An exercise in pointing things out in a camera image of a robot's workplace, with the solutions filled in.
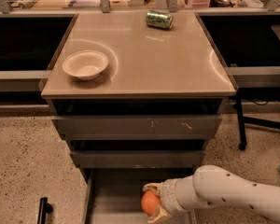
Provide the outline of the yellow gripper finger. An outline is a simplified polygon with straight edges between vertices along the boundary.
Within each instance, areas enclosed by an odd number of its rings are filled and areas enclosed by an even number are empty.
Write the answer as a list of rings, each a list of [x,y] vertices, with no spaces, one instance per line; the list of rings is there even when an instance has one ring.
[[[159,196],[161,194],[162,183],[147,183],[143,186],[142,191],[152,191],[155,195]]]
[[[172,215],[169,214],[161,205],[158,205],[154,214],[148,218],[148,224],[158,224],[168,220]]]

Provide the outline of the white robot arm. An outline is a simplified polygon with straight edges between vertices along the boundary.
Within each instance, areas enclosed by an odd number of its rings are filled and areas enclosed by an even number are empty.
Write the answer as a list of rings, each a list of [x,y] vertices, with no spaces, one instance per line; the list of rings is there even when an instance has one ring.
[[[143,186],[141,208],[150,224],[162,223],[192,209],[223,205],[249,208],[280,223],[280,187],[241,178],[215,165],[199,167],[193,175]]]

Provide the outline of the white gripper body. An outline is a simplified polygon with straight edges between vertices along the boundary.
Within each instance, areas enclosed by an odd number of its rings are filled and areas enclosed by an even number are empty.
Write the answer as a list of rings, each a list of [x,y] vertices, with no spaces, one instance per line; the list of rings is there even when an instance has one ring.
[[[160,198],[162,207],[174,217],[181,216],[186,213],[186,209],[181,206],[177,200],[175,186],[176,179],[167,179],[161,183]]]

